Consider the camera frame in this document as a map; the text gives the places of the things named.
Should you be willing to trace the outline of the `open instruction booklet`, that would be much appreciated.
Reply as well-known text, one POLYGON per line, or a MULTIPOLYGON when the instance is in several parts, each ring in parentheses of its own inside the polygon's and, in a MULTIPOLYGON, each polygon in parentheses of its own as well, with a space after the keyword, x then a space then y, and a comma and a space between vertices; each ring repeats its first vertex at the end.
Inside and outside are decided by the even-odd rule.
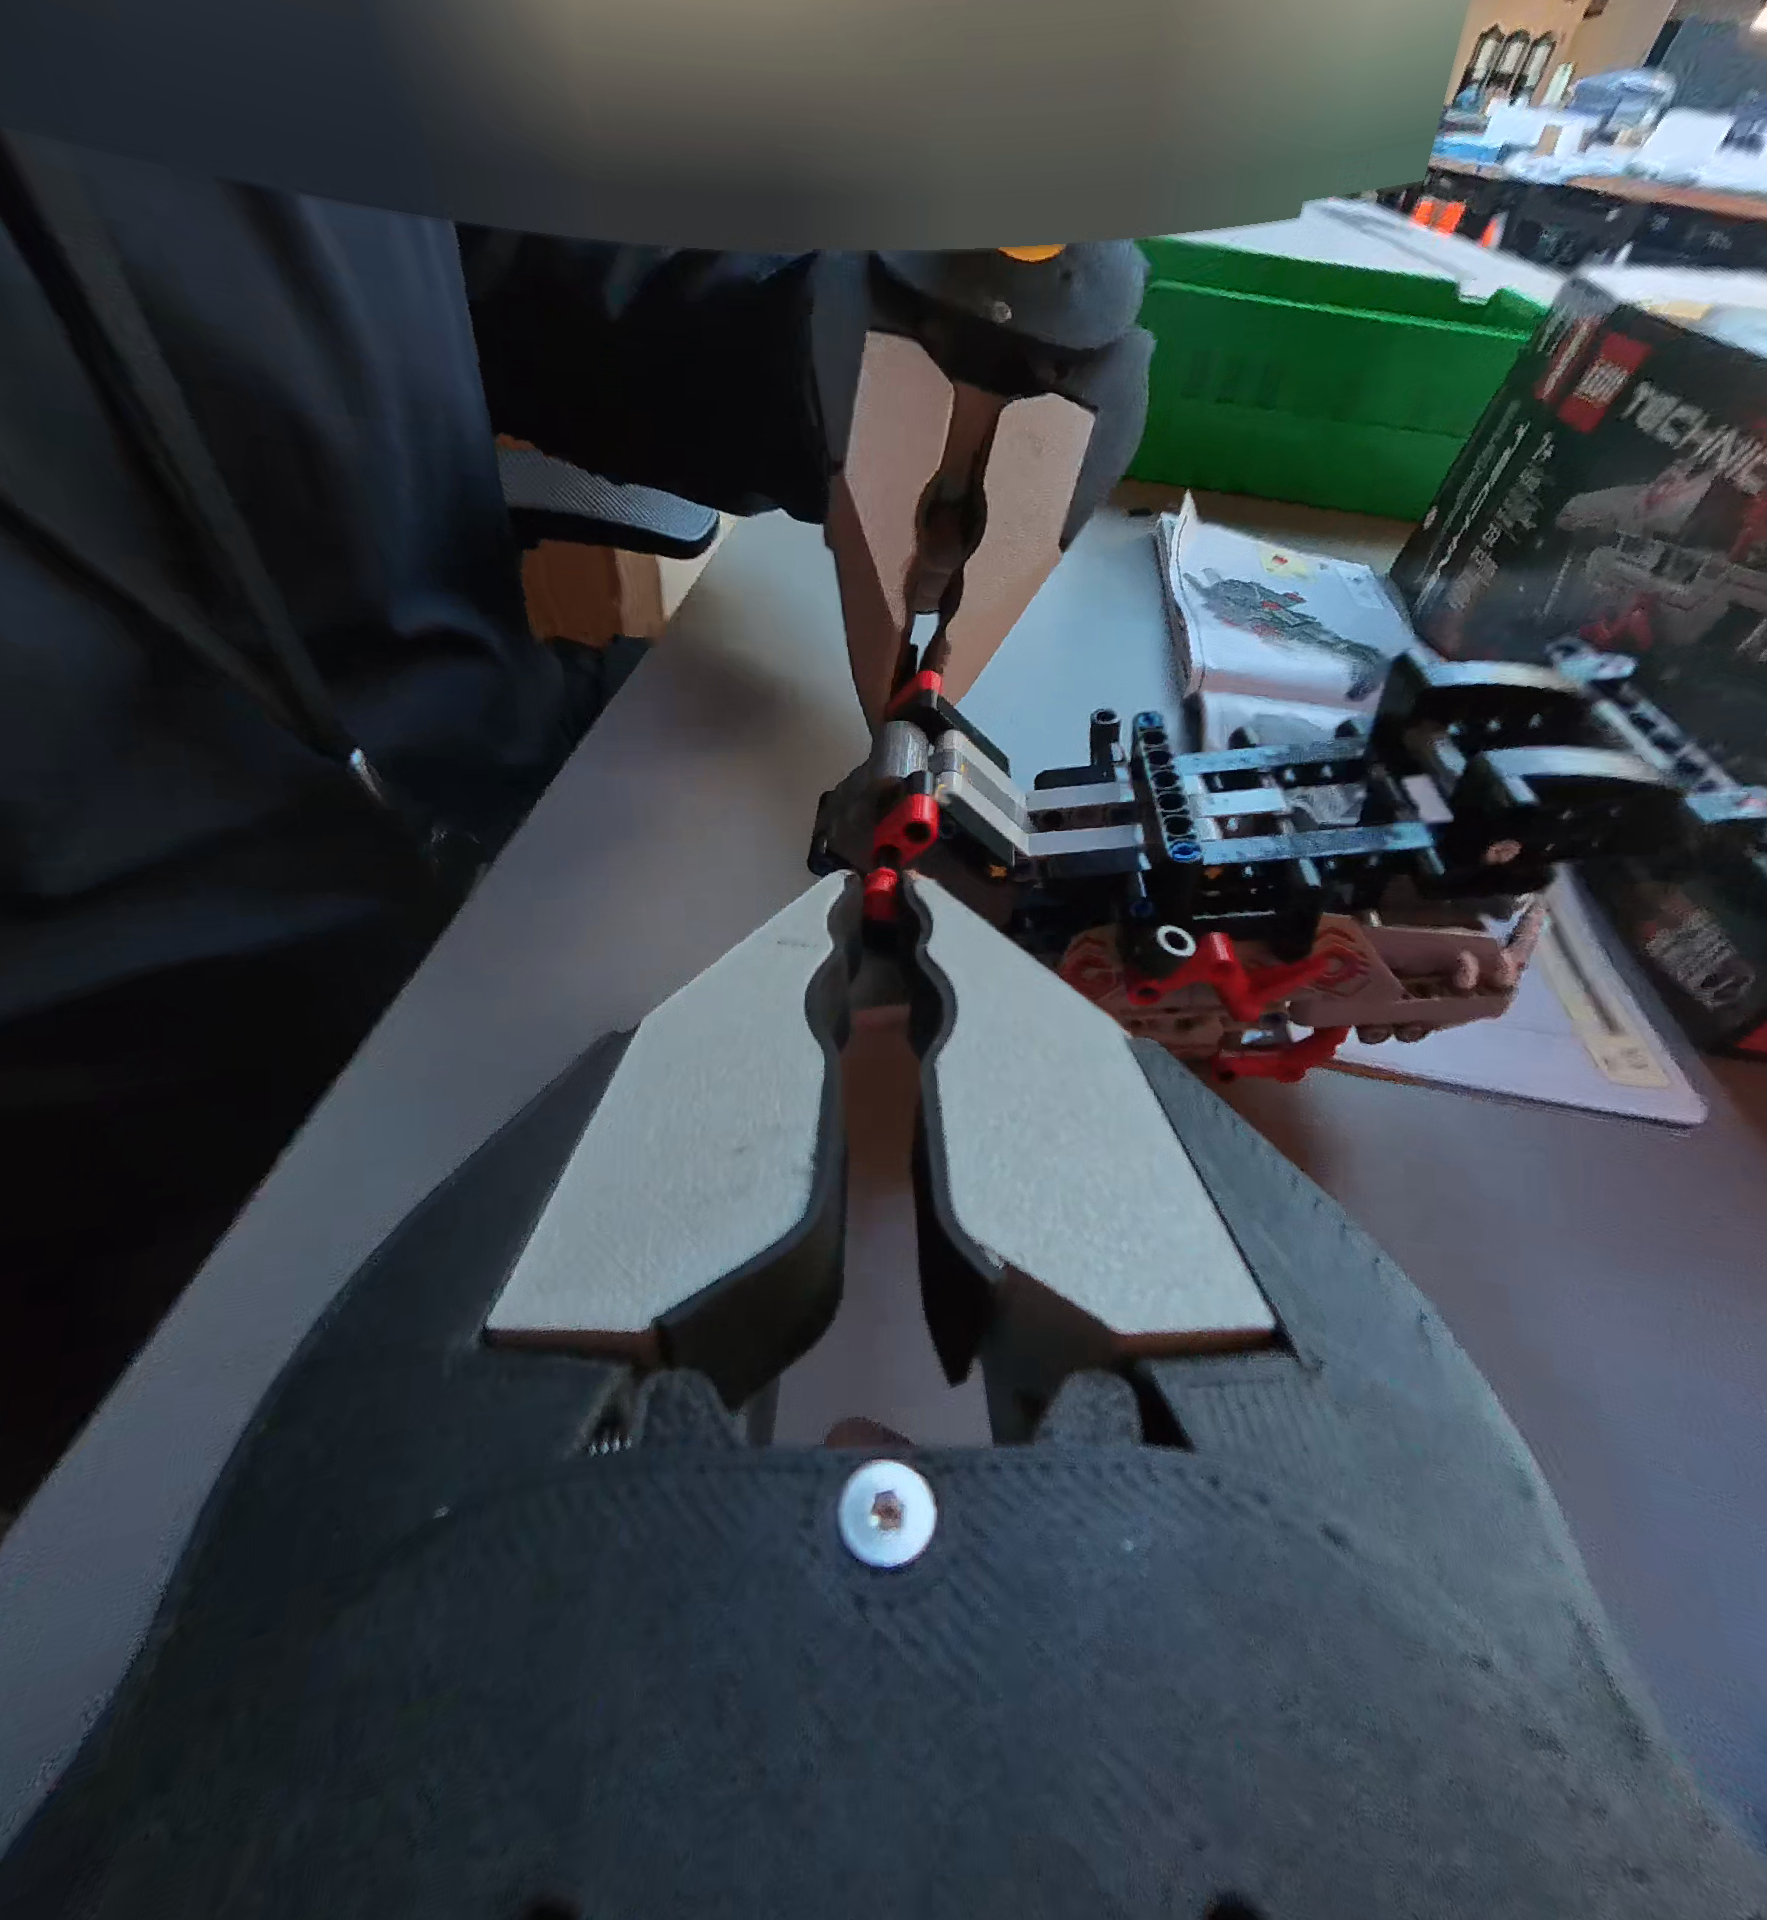
MULTIPOLYGON (((1365 729, 1389 659, 1413 641, 1369 564, 1311 554, 1199 516, 1155 520, 1177 683, 1203 749, 1365 729)), ((1709 1103, 1615 969, 1573 878, 1547 892, 1519 988, 1493 1020, 1415 1041, 1349 1039, 1353 1075, 1691 1130, 1709 1103)))

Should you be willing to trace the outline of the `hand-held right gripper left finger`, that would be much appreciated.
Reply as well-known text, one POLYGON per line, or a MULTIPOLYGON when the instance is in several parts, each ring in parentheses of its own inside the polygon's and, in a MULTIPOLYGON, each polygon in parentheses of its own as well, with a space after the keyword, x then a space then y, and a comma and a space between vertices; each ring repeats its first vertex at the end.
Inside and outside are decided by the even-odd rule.
POLYGON ((485 1337, 729 1407, 771 1388, 843 1295, 851 980, 853 878, 825 876, 631 1028, 485 1337))

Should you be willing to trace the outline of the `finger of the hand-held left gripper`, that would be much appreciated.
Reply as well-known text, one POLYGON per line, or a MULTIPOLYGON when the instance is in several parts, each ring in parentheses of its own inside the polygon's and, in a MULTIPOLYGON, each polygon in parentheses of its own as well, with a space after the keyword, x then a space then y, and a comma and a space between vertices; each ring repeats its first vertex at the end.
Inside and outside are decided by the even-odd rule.
POLYGON ((923 505, 943 472, 955 395, 911 337, 865 334, 847 446, 829 487, 847 664, 867 724, 881 724, 917 617, 923 505))
POLYGON ((919 508, 913 613, 921 664, 957 706, 1059 564, 1093 415, 1055 394, 955 394, 919 508))

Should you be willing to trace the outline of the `black grey lego truck model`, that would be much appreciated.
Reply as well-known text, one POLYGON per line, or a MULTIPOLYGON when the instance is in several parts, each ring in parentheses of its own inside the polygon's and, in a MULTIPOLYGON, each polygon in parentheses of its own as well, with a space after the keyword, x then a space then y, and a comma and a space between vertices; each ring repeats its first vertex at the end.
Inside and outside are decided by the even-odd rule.
POLYGON ((1193 753, 1157 709, 1097 707, 1085 761, 1029 788, 947 697, 921 725, 883 717, 821 793, 811 873, 863 888, 873 827, 909 793, 943 826, 901 879, 943 882, 1189 1067, 1283 1084, 1351 1037, 1497 1018, 1565 867, 1681 852, 1767 808, 1761 788, 1697 793, 1587 679, 1419 647, 1365 729, 1193 753))

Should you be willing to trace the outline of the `long wooden edged table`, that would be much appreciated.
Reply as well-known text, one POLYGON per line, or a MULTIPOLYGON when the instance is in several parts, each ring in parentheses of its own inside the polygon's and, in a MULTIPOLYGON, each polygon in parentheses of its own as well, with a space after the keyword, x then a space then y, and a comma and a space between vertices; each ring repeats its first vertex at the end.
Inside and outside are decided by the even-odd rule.
POLYGON ((1541 189, 1559 189, 1569 193, 1595 193, 1605 195, 1625 204, 1641 206, 1661 206, 1675 210, 1689 210, 1693 214, 1711 214, 1715 218, 1747 219, 1767 223, 1767 192, 1759 186, 1745 184, 1721 184, 1721 182, 1677 182, 1665 178, 1649 178, 1639 174, 1567 174, 1565 178, 1535 178, 1527 171, 1519 171, 1511 166, 1485 164, 1483 159, 1467 159, 1459 155, 1439 155, 1431 154, 1425 170, 1431 174, 1447 174, 1463 179, 1477 182, 1495 182, 1505 187, 1541 187, 1541 189))

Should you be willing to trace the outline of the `black office chair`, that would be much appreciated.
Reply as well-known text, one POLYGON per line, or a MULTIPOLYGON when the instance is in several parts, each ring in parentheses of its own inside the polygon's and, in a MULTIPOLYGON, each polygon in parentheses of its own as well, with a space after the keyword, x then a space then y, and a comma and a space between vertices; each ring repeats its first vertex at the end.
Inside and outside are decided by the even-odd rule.
POLYGON ((501 441, 495 456, 511 533, 525 551, 563 541, 691 562, 719 538, 719 511, 673 492, 609 482, 533 446, 501 441))

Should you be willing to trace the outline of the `person's left forearm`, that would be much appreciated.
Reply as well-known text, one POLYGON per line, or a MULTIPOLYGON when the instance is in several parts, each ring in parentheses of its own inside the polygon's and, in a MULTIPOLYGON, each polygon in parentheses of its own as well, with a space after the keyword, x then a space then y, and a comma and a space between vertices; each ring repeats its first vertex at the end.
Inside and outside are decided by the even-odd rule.
POLYGON ((491 426, 729 516, 821 524, 867 316, 861 252, 457 227, 491 426))

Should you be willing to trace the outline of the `black toy set box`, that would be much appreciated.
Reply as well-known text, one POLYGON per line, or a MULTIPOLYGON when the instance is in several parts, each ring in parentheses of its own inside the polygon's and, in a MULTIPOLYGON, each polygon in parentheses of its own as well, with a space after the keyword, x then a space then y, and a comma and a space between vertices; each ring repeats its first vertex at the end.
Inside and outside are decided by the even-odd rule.
MULTIPOLYGON (((1391 580, 1437 654, 1555 665, 1699 796, 1767 791, 1767 357, 1559 293, 1391 580)), ((1583 882, 1693 1043, 1767 1061, 1767 808, 1583 882)))

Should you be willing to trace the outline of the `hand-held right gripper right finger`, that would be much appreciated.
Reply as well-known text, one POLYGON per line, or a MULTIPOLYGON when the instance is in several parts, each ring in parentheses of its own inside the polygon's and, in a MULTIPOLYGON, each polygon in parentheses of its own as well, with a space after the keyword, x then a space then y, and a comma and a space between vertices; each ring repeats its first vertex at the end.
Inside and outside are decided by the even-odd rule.
POLYGON ((925 1324, 949 1381, 1273 1348, 1277 1316, 1135 1043, 973 907, 903 882, 925 1324))

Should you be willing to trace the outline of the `green plastic bin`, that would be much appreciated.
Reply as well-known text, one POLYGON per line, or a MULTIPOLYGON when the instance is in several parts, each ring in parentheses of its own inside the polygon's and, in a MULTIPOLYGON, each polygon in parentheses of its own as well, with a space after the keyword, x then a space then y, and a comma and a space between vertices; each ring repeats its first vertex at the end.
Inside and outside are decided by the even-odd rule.
POLYGON ((1417 520, 1553 293, 1147 237, 1133 482, 1417 520))

